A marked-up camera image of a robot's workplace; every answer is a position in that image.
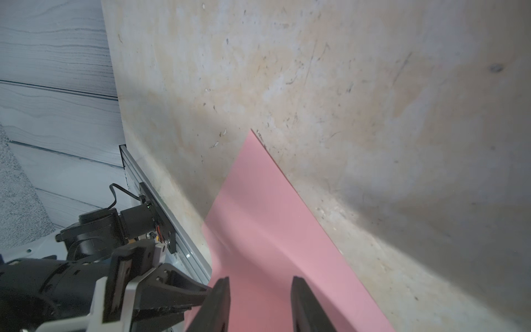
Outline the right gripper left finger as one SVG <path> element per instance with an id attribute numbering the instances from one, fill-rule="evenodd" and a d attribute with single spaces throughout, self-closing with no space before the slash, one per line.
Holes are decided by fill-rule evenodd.
<path id="1" fill-rule="evenodd" d="M 186 332 L 227 331 L 230 305 L 230 278 L 221 278 L 215 283 Z"/>

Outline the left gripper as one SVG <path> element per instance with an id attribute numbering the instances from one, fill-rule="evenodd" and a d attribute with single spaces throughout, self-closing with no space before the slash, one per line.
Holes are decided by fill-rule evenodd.
<path id="1" fill-rule="evenodd" d="M 90 328 L 165 328 L 203 304 L 211 288 L 162 264 L 166 245 L 140 240 L 116 249 L 108 275 L 97 281 Z"/>

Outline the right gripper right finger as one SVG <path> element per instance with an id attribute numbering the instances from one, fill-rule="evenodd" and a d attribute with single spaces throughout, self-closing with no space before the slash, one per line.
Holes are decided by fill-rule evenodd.
<path id="1" fill-rule="evenodd" d="M 336 331 L 310 286 L 302 277 L 295 276 L 290 289 L 290 303 L 295 332 Z"/>

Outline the pink square paper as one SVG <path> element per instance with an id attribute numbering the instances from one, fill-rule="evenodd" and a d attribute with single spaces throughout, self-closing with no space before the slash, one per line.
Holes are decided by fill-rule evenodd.
<path id="1" fill-rule="evenodd" d="M 337 331 L 391 323 L 255 134 L 249 133 L 203 224 L 213 282 L 230 280 L 229 331 L 293 330 L 294 277 Z"/>

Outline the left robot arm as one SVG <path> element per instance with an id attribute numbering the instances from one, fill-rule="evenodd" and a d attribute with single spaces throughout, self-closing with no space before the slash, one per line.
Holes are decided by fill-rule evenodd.
<path id="1" fill-rule="evenodd" d="M 1 263 L 1 330 L 58 330 L 91 318 L 97 331 L 163 331 L 202 305 L 210 288 L 165 261 L 166 247 L 147 234 L 161 216 L 149 203 L 102 209 L 56 237 L 68 251 Z"/>

